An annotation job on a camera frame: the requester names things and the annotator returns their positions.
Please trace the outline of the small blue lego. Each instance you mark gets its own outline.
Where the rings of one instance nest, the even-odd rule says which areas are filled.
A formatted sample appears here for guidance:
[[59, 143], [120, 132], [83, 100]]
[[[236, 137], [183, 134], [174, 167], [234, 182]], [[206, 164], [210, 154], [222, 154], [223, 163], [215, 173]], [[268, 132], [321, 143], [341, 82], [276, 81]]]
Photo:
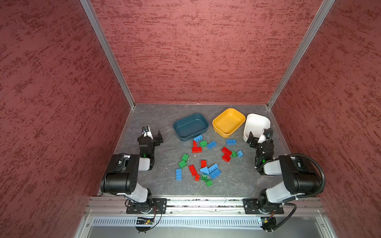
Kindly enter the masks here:
[[243, 154], [243, 152], [240, 150], [240, 151], [237, 152], [237, 155], [238, 155], [238, 157], [241, 158], [244, 154]]

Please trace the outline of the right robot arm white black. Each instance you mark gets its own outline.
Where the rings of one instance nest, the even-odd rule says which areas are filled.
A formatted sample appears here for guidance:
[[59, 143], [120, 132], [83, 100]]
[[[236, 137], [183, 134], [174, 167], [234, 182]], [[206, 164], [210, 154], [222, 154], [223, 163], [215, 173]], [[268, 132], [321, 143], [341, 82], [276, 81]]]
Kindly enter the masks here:
[[255, 170], [261, 175], [281, 175], [283, 181], [264, 189], [258, 196], [255, 208], [269, 213], [279, 204], [300, 198], [315, 197], [323, 192], [326, 178], [321, 166], [303, 154], [280, 155], [273, 158], [272, 129], [265, 129], [259, 137], [249, 132], [246, 143], [256, 150]]

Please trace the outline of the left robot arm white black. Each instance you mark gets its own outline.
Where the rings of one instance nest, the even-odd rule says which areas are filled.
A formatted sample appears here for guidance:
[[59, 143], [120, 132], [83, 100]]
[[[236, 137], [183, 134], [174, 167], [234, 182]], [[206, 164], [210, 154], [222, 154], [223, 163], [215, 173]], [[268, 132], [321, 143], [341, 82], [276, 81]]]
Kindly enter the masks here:
[[149, 126], [144, 126], [138, 137], [138, 154], [114, 154], [100, 182], [100, 190], [115, 196], [124, 196], [141, 208], [153, 206], [152, 193], [138, 183], [140, 171], [150, 171], [155, 164], [155, 148], [163, 143], [161, 132], [153, 135]]

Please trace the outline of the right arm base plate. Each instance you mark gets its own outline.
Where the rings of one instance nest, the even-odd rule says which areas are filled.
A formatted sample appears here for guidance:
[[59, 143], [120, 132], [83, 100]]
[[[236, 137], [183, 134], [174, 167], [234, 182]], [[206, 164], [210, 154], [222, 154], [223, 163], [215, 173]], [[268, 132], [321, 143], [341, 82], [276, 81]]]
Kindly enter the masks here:
[[250, 215], [282, 215], [284, 210], [281, 204], [270, 203], [266, 200], [259, 201], [257, 198], [244, 198], [243, 208], [245, 214]]

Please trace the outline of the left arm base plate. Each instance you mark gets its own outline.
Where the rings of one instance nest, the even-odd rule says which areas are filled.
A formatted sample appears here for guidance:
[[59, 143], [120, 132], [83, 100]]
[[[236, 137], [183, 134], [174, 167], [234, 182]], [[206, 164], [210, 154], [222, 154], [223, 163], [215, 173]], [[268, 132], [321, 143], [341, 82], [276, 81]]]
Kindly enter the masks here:
[[137, 203], [129, 201], [126, 213], [135, 215], [161, 215], [166, 213], [168, 199], [166, 198], [152, 198], [145, 203]]

